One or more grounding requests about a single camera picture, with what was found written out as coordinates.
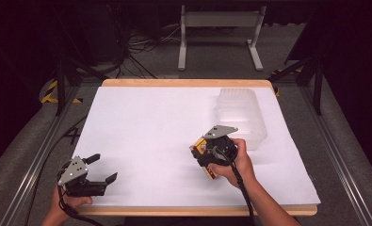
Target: plastic container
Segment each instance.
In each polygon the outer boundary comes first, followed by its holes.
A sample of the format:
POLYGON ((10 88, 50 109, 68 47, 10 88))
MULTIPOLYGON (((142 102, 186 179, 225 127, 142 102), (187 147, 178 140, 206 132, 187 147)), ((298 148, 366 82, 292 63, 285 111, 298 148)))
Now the plastic container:
POLYGON ((217 99, 217 124, 237 127, 229 134, 243 138, 247 150, 257 150, 267 137, 267 129, 255 92, 252 89, 221 89, 217 99))

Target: metal stand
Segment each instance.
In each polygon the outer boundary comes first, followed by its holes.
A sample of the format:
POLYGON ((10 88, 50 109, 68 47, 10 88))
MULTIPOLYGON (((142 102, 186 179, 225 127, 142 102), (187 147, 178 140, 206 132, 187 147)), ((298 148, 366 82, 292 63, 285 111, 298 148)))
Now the metal stand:
POLYGON ((69 81, 71 86, 80 86, 82 79, 80 73, 76 70, 77 68, 101 79, 106 80, 108 77, 93 70, 88 65, 85 65, 73 58, 62 57, 57 63, 57 89, 58 89, 58 109, 56 115, 59 116, 62 109, 65 107, 65 77, 69 81))
POLYGON ((261 7, 260 11, 190 11, 186 12, 186 7, 182 5, 181 15, 181 36, 180 54, 178 70, 186 69, 186 27, 202 26, 250 26, 254 27, 252 40, 247 40, 248 48, 252 56, 256 71, 262 71, 263 66, 256 51, 256 42, 265 18, 266 7, 261 7))

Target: forearm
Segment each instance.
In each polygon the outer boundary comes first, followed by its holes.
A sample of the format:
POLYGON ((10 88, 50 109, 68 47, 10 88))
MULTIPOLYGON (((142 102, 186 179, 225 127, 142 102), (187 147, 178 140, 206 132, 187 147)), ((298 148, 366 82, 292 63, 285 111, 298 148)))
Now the forearm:
POLYGON ((254 210, 265 226, 299 225, 256 180, 244 180, 254 210))
POLYGON ((68 218, 63 212, 50 211, 42 221, 42 226, 61 226, 68 218))

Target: metal frame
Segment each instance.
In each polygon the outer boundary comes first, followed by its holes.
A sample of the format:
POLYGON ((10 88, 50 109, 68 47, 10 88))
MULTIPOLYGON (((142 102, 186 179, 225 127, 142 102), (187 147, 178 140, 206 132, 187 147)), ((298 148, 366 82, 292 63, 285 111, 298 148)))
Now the metal frame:
POLYGON ((251 53, 253 64, 256 71, 262 71, 263 66, 256 50, 260 29, 265 18, 266 7, 261 7, 259 11, 190 11, 186 12, 186 7, 182 5, 181 13, 181 43, 179 53, 178 70, 186 69, 186 27, 202 26, 250 26, 254 27, 253 38, 247 40, 248 48, 251 53))
POLYGON ((335 167, 335 170, 338 173, 345 191, 349 196, 356 215, 358 216, 362 225, 372 226, 372 216, 367 205, 365 204, 362 194, 356 186, 355 180, 350 174, 347 164, 340 154, 338 147, 336 146, 335 141, 333 140, 332 135, 327 127, 327 124, 320 115, 317 115, 315 107, 311 104, 313 99, 312 93, 310 92, 309 88, 306 87, 300 88, 300 92, 305 103, 309 106, 311 113, 314 116, 317 127, 321 132, 321 136, 327 145, 327 153, 335 167))
MULTIPOLYGON (((77 91, 78 87, 70 87, 66 103, 70 103, 71 100, 75 98, 77 91)), ((33 162, 30 165, 29 170, 24 176, 21 185, 18 187, 18 190, 14 198, 12 199, 12 202, 10 203, 7 212, 1 219, 0 226, 14 225, 14 223, 16 222, 16 218, 21 212, 24 203, 27 199, 27 196, 29 195, 30 191, 32 190, 34 184, 37 181, 38 176, 41 173, 42 163, 48 156, 48 151, 51 148, 57 130, 60 124, 65 119, 65 116, 70 106, 71 105, 65 105, 64 108, 62 109, 61 114, 54 118, 53 123, 51 124, 50 129, 48 130, 47 135, 45 136, 45 139, 39 148, 39 151, 37 152, 35 158, 33 159, 33 162)))

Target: metal rail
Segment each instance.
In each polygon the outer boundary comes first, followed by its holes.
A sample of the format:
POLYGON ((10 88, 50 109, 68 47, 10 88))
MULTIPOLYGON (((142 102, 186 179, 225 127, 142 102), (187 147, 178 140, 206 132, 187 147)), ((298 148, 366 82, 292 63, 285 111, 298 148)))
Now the metal rail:
POLYGON ((326 142, 327 153, 329 154, 329 157, 335 166, 341 183, 349 196, 350 202, 352 203, 361 224, 364 226, 372 226, 371 213, 368 210, 358 187, 356 186, 355 180, 350 174, 348 167, 342 155, 340 154, 338 147, 335 144, 335 141, 332 139, 327 124, 325 123, 323 118, 321 116, 318 116, 315 112, 315 108, 312 105, 312 93, 306 87, 299 88, 299 90, 303 96, 304 101, 309 106, 312 115, 314 116, 315 123, 317 124, 317 127, 319 128, 320 133, 326 142))
POLYGON ((77 91, 78 91, 78 87, 69 88, 69 93, 68 93, 68 97, 66 100, 67 104, 63 108, 61 114, 58 117, 54 118, 50 126, 50 129, 48 130, 47 135, 44 138, 44 141, 42 142, 35 158, 33 159, 32 164, 29 167, 29 170, 24 176, 24 179, 22 180, 21 185, 19 186, 14 198, 12 199, 12 202, 9 205, 7 212, 4 214, 4 217, 2 218, 0 222, 0 226, 9 226, 9 225, 13 225, 16 222, 16 218, 21 212, 21 209, 24 206, 24 202, 26 201, 27 196, 32 190, 33 185, 35 184, 37 180, 37 177, 41 173, 40 171, 41 171, 42 163, 48 156, 48 151, 50 149, 52 141, 54 140, 54 137, 59 128, 59 125, 65 119, 71 100, 75 98, 77 91))

